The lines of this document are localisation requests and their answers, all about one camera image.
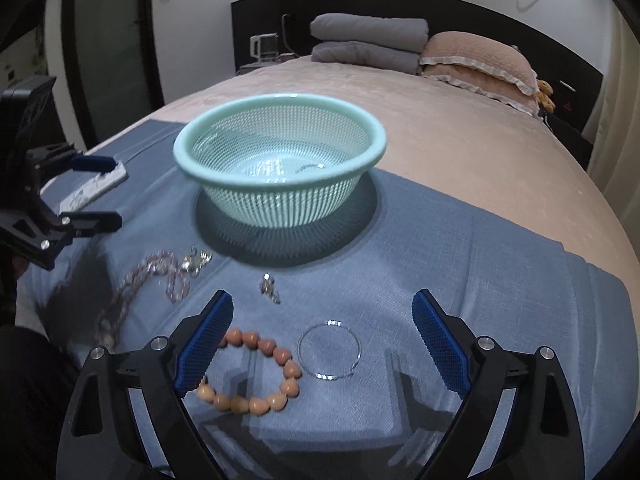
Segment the dark brown headboard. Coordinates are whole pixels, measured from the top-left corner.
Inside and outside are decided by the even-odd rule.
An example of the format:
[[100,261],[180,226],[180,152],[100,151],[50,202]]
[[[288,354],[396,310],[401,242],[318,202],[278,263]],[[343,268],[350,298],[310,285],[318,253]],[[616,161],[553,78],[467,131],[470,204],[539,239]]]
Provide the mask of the dark brown headboard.
[[[425,18],[432,36],[444,30],[462,30],[506,44],[515,44],[529,59],[540,79],[549,81],[556,94],[556,115],[578,131],[584,128],[600,92],[602,74],[575,52],[534,28],[493,10],[461,0],[238,0],[231,4],[236,70],[251,63],[249,38],[255,34],[280,34],[286,21],[287,42],[301,56],[319,43],[309,24],[325,12],[347,12],[382,18]],[[560,81],[576,92],[571,92]]]

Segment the basket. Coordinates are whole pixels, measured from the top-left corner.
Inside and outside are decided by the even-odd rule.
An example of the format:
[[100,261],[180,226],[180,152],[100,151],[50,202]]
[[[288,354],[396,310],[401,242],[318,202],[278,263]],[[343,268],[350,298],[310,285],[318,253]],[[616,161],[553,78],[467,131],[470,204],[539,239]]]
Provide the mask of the basket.
[[357,106],[311,94],[268,94],[191,121],[178,134],[174,157],[231,218],[283,228],[338,209],[385,149],[382,124]]

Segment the beige blanket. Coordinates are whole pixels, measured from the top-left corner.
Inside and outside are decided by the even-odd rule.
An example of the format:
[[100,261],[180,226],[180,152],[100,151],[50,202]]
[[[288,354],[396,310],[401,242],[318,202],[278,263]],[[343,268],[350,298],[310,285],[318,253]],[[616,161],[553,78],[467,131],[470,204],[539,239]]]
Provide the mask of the beige blanket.
[[446,83],[305,58],[229,79],[150,117],[190,121],[267,92],[324,94],[373,113],[388,136],[379,168],[562,242],[625,283],[640,328],[640,264],[631,244],[602,194],[539,120]]

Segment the stuffed toy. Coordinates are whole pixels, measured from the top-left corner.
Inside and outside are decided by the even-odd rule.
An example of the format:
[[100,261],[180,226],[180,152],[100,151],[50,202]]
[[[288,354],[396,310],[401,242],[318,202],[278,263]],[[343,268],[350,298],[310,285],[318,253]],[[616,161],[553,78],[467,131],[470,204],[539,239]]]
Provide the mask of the stuffed toy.
[[554,89],[546,81],[537,79],[537,82],[539,90],[536,92],[536,101],[539,105],[542,105],[546,113],[552,114],[556,110],[556,105],[550,98],[554,93]]

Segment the basket rim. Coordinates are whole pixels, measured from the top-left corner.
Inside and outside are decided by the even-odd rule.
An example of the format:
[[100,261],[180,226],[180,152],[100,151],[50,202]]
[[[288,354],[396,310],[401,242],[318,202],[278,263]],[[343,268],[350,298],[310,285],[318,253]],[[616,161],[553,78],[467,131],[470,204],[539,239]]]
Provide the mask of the basket rim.
[[[362,126],[370,136],[370,146],[361,154],[324,171],[300,173],[285,178],[265,178],[260,176],[229,174],[212,170],[193,159],[191,149],[202,136],[202,131],[214,120],[220,120],[248,108],[273,105],[274,100],[287,102],[295,99],[297,104],[311,104],[325,109],[338,110]],[[244,192],[272,192],[328,186],[336,182],[360,176],[373,168],[386,150],[384,126],[371,113],[347,101],[316,94],[277,93],[237,99],[204,112],[189,122],[178,134],[174,142],[174,159],[178,166],[191,178],[206,186],[215,186]]]

